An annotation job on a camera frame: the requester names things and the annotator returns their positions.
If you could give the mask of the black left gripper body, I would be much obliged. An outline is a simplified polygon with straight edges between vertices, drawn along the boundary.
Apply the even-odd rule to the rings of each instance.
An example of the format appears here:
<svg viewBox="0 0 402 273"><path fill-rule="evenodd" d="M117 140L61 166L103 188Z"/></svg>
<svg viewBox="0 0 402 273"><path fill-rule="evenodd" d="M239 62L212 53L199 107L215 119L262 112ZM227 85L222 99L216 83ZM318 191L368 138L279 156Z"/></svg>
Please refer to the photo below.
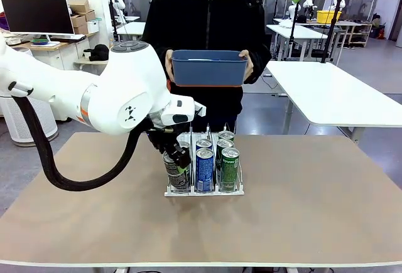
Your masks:
<svg viewBox="0 0 402 273"><path fill-rule="evenodd" d="M178 157L180 146L177 141L179 133L172 127L152 128L146 131L149 141L161 154L167 152L170 157Z"/></svg>

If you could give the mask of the person right hand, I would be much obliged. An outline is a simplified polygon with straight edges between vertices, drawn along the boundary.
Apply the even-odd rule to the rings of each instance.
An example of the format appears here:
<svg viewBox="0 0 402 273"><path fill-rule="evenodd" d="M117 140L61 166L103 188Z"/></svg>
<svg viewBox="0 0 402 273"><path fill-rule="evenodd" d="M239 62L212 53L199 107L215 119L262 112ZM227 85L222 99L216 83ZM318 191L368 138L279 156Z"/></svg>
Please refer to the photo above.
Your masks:
<svg viewBox="0 0 402 273"><path fill-rule="evenodd" d="M167 50L165 55L165 69L168 75L168 78L171 82L174 82L174 73L173 73L173 64L172 64L172 55L173 50Z"/></svg>

